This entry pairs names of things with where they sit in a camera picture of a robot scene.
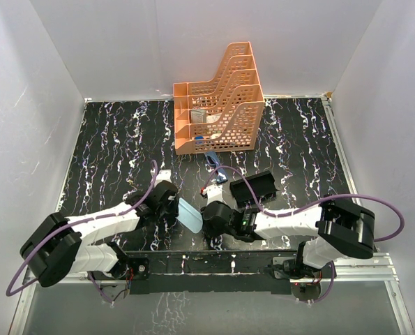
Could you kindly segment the light blue cleaning cloth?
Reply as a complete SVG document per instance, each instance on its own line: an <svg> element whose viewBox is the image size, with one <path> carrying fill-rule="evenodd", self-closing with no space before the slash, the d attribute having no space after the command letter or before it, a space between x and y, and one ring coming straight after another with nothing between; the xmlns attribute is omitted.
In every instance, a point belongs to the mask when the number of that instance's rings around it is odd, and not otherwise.
<svg viewBox="0 0 415 335"><path fill-rule="evenodd" d="M183 198L179 199L179 215L176 219L194 234L201 232L203 220L201 213Z"/></svg>

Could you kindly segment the black sunglasses case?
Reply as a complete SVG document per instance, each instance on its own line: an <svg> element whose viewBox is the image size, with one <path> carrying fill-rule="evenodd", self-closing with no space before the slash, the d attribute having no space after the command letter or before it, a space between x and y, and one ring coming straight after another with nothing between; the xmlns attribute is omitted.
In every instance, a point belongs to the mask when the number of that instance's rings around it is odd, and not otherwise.
<svg viewBox="0 0 415 335"><path fill-rule="evenodd" d="M246 177L255 197L260 200L262 198L271 198L276 195L278 189L275 185L275 178L270 171L260 172L250 177ZM229 185L232 197L236 200L238 206L245 205L247 202L254 204L255 201L244 180L233 181Z"/></svg>

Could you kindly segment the blue sunglasses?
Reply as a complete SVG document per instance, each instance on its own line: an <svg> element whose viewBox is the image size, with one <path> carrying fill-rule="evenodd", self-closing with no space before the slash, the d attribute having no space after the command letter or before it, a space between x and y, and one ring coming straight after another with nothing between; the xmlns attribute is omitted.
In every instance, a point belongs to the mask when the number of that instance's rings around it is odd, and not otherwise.
<svg viewBox="0 0 415 335"><path fill-rule="evenodd" d="M204 155L208 165L211 168L216 169L214 181L217 184L226 183L228 181L227 174L224 169L220 168L221 163L216 152L208 151Z"/></svg>

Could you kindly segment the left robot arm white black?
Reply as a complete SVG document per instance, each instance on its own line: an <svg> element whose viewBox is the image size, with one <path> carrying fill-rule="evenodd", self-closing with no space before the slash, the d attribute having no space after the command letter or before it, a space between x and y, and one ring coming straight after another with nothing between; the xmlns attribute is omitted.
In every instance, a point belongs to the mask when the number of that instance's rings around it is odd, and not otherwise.
<svg viewBox="0 0 415 335"><path fill-rule="evenodd" d="M177 216L178 188L161 181L145 194L134 193L115 207L65 217L50 214L28 238L20 255L44 288L70 273L103 272L112 278L134 274L136 266L114 242L103 240L157 223L163 216Z"/></svg>

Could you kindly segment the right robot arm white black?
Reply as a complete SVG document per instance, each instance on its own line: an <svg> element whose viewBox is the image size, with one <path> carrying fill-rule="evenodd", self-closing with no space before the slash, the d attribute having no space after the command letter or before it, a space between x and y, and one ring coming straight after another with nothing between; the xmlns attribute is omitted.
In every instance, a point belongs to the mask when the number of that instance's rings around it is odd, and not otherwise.
<svg viewBox="0 0 415 335"><path fill-rule="evenodd" d="M230 235L247 243L282 236L307 237L296 257L273 264L283 278L312 278L328 263L347 256L370 259L374 253L375 215L347 199L328 200L293 213L259 209L232 209L215 200L202 207L204 234Z"/></svg>

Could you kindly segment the grey packet in organizer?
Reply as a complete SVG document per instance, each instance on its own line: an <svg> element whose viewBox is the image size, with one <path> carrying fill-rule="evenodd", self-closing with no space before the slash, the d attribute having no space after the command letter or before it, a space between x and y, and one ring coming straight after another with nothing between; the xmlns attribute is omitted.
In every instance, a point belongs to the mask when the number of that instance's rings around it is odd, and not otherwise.
<svg viewBox="0 0 415 335"><path fill-rule="evenodd" d="M205 123L207 111L201 108L190 109L190 122L192 124Z"/></svg>

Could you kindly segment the white paper in organizer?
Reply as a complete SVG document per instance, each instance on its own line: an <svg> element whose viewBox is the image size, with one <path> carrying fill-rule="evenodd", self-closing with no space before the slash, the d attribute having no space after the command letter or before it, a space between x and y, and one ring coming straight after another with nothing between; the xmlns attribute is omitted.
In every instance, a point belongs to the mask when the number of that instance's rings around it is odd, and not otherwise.
<svg viewBox="0 0 415 335"><path fill-rule="evenodd" d="M221 113L208 115L206 117L206 122L208 124L207 129L212 133L223 132L225 126L227 125L227 119L224 119Z"/></svg>

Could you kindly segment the orange plastic file organizer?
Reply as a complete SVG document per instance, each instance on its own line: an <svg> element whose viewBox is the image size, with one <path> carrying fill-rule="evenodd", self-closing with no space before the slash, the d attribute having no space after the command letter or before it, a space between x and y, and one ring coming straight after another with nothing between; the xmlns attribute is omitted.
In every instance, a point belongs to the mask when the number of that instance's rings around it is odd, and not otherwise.
<svg viewBox="0 0 415 335"><path fill-rule="evenodd" d="M173 84L176 154L255 147L265 106L251 43L227 46L213 79Z"/></svg>

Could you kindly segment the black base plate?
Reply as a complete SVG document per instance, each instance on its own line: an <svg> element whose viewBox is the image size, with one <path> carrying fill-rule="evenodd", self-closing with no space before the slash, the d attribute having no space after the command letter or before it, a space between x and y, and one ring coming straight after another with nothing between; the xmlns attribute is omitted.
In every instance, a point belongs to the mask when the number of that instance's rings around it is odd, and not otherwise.
<svg viewBox="0 0 415 335"><path fill-rule="evenodd" d="M270 292L316 299L333 275L324 269L316 278L290 279L282 264L293 260L291 251L131 251L112 273L94 272L95 278L126 284L132 295L159 292Z"/></svg>

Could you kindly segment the aluminium frame rail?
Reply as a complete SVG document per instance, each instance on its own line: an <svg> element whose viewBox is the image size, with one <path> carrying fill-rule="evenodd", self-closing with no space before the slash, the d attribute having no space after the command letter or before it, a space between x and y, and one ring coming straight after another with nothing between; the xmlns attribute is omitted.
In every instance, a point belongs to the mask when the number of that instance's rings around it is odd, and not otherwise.
<svg viewBox="0 0 415 335"><path fill-rule="evenodd" d="M82 274L20 297L11 334L412 334L391 257L339 259L316 299L270 292L132 295L101 282L109 304Z"/></svg>

